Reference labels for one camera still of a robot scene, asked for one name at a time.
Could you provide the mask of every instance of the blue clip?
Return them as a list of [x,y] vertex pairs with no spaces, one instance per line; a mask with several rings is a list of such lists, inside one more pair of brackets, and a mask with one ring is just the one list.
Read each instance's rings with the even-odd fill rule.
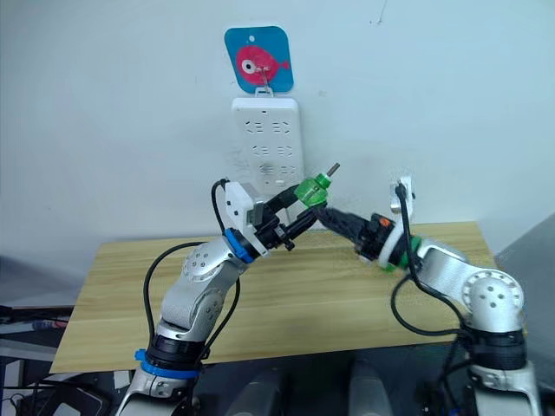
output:
[[167,370],[153,366],[147,362],[147,354],[143,348],[135,351],[135,360],[140,361],[140,368],[152,375],[176,380],[196,379],[199,377],[199,371],[197,370]]

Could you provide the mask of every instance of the white power strip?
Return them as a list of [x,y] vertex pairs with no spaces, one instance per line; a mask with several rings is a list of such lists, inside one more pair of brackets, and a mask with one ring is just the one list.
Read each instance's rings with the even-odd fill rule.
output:
[[304,178],[298,104],[292,98],[236,98],[232,112],[245,156],[263,195],[275,195]]

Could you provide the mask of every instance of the red fish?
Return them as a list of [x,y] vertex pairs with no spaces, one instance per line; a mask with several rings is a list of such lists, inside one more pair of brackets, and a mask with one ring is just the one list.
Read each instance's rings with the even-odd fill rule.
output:
[[289,69],[287,61],[279,63],[267,50],[253,45],[239,50],[235,64],[241,76],[254,85],[264,85],[263,71],[270,82],[280,68]]

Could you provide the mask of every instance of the green plug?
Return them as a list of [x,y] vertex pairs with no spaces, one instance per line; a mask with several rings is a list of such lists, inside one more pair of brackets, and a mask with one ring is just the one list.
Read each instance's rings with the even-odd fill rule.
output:
[[320,173],[315,178],[307,178],[299,184],[295,190],[295,195],[299,201],[303,202],[308,208],[326,202],[328,198],[327,189],[330,187],[330,176],[339,168],[335,163],[327,173]]

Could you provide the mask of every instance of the blue ring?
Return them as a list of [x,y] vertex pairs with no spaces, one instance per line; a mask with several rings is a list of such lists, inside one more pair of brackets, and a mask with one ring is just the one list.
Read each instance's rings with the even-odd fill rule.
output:
[[233,253],[235,253],[235,256],[239,257],[245,263],[254,262],[254,258],[252,258],[249,252],[245,249],[245,247],[243,247],[239,243],[239,241],[237,241],[237,239],[233,235],[231,228],[226,229],[224,231],[224,234],[227,237],[227,241],[229,241],[229,244],[232,245]]
[[167,377],[168,379],[187,380],[199,377],[197,370],[166,370],[165,368],[155,367],[147,362],[147,355],[144,349],[135,351],[135,359],[140,361],[140,368],[152,375]]

